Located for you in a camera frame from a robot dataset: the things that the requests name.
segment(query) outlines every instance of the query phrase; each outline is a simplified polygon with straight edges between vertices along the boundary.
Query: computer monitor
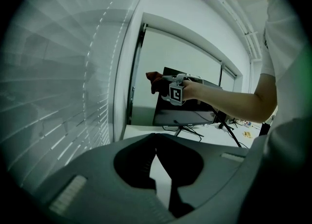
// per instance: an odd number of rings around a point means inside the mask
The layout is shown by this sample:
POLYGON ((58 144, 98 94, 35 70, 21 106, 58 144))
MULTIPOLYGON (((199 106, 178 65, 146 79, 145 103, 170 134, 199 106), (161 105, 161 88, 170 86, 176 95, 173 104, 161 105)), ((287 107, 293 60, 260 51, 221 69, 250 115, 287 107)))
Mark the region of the computer monitor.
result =
MULTIPOLYGON (((186 74, 185 72, 164 68, 163 75, 186 74)), ((220 88, 209 81, 204 81, 205 85, 220 88)), ((212 107, 198 100, 187 100, 182 106, 174 106, 158 95, 158 101, 154 114, 154 126, 186 126, 212 124, 215 120, 215 114, 212 107)))

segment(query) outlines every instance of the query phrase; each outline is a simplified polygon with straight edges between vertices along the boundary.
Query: desk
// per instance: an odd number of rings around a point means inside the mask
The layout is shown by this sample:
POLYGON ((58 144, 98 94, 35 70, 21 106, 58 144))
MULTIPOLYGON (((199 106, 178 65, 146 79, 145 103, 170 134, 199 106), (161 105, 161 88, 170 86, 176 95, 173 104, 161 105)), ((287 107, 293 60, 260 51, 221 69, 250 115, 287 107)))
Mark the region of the desk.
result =
MULTIPOLYGON (((240 125, 237 125, 236 127, 234 124, 230 124, 230 126, 234 128, 233 133, 236 136, 237 140, 240 143, 245 144, 248 148, 251 147, 251 145, 253 144, 254 138, 257 137, 260 132, 259 129, 256 129, 254 127, 247 128, 245 126, 240 126, 240 125), (247 138, 243 136, 244 131, 249 131, 252 138, 247 138)), ((168 127, 168 129, 175 130, 176 127, 168 127)), ((201 134, 204 136, 202 137, 202 141, 201 141, 202 143, 212 143, 212 144, 226 145, 226 146, 237 146, 236 142, 231 136, 229 136, 227 131, 216 128, 215 125, 208 125, 207 127, 195 126, 193 129, 198 134, 201 134)), ((127 138, 131 138, 135 136, 141 136, 141 135, 152 134, 152 133, 161 133, 161 134, 169 134, 169 135, 175 134, 175 132, 166 131, 162 127, 127 125, 123 138, 127 139, 127 138)), ((182 138, 190 139, 196 142, 199 141, 198 136, 191 134, 189 132, 186 132, 186 131, 181 131, 178 136, 182 138)), ((167 174, 166 170, 163 168, 157 155, 155 156, 151 165, 150 177, 153 178, 156 182, 156 191, 157 191, 157 196, 159 200, 164 204, 166 209, 168 209, 172 181, 169 175, 167 174)))
MULTIPOLYGON (((254 127, 245 127, 237 125, 237 127, 234 124, 230 124, 232 128, 234 128, 233 133, 236 136, 237 140, 246 145, 248 148, 251 147, 253 144, 254 138, 259 136, 259 129, 256 129, 254 127), (252 138, 245 137, 244 131, 249 131, 252 138)), ((225 146, 237 146, 234 139, 228 134, 227 131, 223 129, 216 128, 215 125, 208 125, 207 127, 204 126, 195 126, 193 128, 198 134, 203 135, 202 137, 202 143, 212 143, 212 144, 218 144, 218 145, 225 145, 225 146)), ((161 134, 169 134, 174 135, 175 132, 172 131, 166 131, 162 127, 157 126, 137 126, 137 125, 127 125, 126 131, 124 133, 123 139, 127 139, 134 136, 141 136, 145 134, 151 134, 151 133, 161 133, 161 134)), ((199 137, 186 132, 181 131, 178 135, 179 137, 190 139, 193 141, 199 141, 199 137)))

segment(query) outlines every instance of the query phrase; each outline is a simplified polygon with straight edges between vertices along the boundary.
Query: sleeve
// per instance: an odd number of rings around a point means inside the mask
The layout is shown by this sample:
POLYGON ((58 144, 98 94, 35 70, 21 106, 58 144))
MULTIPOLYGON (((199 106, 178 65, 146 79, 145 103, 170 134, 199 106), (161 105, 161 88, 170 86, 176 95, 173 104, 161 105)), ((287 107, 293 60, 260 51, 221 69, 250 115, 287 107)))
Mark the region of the sleeve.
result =
POLYGON ((275 77, 274 67, 265 37, 262 42, 262 68, 260 74, 267 74, 275 77))

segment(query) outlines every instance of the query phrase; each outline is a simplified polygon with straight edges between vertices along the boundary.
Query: man's arm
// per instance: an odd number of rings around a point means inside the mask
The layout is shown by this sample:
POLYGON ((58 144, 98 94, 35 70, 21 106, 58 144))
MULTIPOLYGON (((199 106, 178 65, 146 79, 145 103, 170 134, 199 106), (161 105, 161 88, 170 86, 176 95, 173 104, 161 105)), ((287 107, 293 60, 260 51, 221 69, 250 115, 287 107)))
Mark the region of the man's arm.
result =
POLYGON ((184 81, 183 100, 197 99, 235 118, 265 122, 277 105, 275 77, 261 74, 254 94, 220 90, 184 81))

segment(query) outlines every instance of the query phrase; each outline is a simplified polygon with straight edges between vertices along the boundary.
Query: person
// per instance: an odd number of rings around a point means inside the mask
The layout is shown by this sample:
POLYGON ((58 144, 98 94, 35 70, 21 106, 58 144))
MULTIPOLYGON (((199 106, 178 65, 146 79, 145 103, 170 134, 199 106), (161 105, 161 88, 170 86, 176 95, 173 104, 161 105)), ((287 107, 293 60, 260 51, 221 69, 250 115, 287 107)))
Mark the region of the person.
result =
POLYGON ((287 0, 268 0, 262 70, 253 94, 235 93, 185 81, 183 100, 197 99, 251 122, 264 122, 278 105, 271 129, 311 111, 311 49, 298 15, 287 0))

